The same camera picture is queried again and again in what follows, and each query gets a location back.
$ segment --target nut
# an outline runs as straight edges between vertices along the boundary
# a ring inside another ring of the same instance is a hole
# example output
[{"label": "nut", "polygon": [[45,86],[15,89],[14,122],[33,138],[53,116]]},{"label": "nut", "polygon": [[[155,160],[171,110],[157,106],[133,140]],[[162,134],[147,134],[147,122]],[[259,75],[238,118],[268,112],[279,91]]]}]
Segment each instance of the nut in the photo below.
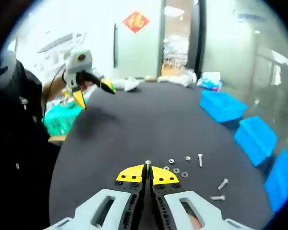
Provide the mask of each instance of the nut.
[{"label": "nut", "polygon": [[181,176],[182,176],[183,178],[187,178],[187,177],[188,177],[188,173],[187,173],[187,172],[183,172],[183,173],[181,174]]},{"label": "nut", "polygon": [[175,169],[173,169],[173,172],[174,172],[175,174],[178,174],[178,173],[180,172],[180,170],[179,170],[178,168],[175,168]]}]

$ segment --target metal pin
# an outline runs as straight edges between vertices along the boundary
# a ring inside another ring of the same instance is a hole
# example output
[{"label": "metal pin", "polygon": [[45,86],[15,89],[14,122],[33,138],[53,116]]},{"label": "metal pin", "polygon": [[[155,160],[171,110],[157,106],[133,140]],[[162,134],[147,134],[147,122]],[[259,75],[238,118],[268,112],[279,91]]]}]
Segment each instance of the metal pin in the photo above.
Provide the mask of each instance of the metal pin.
[{"label": "metal pin", "polygon": [[221,190],[227,183],[228,183],[228,179],[225,178],[223,182],[220,184],[220,186],[218,187],[218,190]]},{"label": "metal pin", "polygon": [[212,196],[211,197],[212,200],[225,200],[225,196],[221,195],[221,196]]},{"label": "metal pin", "polygon": [[200,161],[200,167],[201,167],[201,168],[203,167],[202,157],[203,157],[202,154],[198,154],[198,160]]},{"label": "metal pin", "polygon": [[151,161],[145,161],[145,164],[146,164],[146,167],[147,167],[147,178],[149,178],[148,177],[148,175],[149,175],[149,167],[151,166],[152,162]]}]

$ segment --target cable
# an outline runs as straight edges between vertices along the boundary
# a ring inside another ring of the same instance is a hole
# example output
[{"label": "cable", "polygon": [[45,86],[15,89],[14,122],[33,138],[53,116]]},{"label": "cable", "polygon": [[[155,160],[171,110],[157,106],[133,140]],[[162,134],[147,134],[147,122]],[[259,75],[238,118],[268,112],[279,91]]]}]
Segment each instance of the cable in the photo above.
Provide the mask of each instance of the cable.
[{"label": "cable", "polygon": [[59,74],[59,72],[60,72],[64,67],[65,67],[65,65],[61,66],[61,67],[59,68],[59,70],[57,71],[57,73],[54,75],[54,77],[53,77],[53,79],[52,79],[52,81],[51,81],[51,83],[50,83],[49,89],[48,89],[48,91],[47,91],[47,93],[46,93],[46,96],[45,96],[45,106],[44,106],[44,116],[43,116],[43,118],[44,118],[43,124],[45,124],[45,114],[46,114],[46,107],[47,107],[47,99],[48,99],[48,96],[49,96],[49,93],[50,93],[50,89],[51,89],[52,83],[54,82],[56,76]]}]

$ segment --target gray gripper arm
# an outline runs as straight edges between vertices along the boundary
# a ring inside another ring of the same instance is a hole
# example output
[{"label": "gray gripper arm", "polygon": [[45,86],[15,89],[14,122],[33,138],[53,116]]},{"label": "gray gripper arm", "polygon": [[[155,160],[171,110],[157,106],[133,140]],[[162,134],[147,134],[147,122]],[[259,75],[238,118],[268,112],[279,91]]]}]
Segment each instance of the gray gripper arm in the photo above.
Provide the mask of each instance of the gray gripper arm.
[{"label": "gray gripper arm", "polygon": [[223,220],[219,208],[193,191],[169,194],[165,195],[164,198],[174,219],[176,230],[194,230],[182,202],[186,202],[190,206],[202,225],[201,230],[251,230],[233,220]]},{"label": "gray gripper arm", "polygon": [[[65,218],[46,230],[118,230],[130,193],[102,189],[76,208],[74,218]],[[113,203],[102,226],[96,224],[108,201]]]}]

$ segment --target black jacket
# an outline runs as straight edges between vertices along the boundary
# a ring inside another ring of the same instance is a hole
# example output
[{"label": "black jacket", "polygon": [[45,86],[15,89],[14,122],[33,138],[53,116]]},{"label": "black jacket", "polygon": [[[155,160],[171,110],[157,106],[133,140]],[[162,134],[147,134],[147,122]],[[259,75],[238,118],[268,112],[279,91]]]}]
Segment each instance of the black jacket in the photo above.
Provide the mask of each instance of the black jacket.
[{"label": "black jacket", "polygon": [[[48,143],[41,93],[41,82],[20,62],[0,89],[0,148],[5,152],[0,153],[0,219],[5,228],[49,226],[49,189],[60,149]],[[20,97],[27,99],[25,106]]]}]

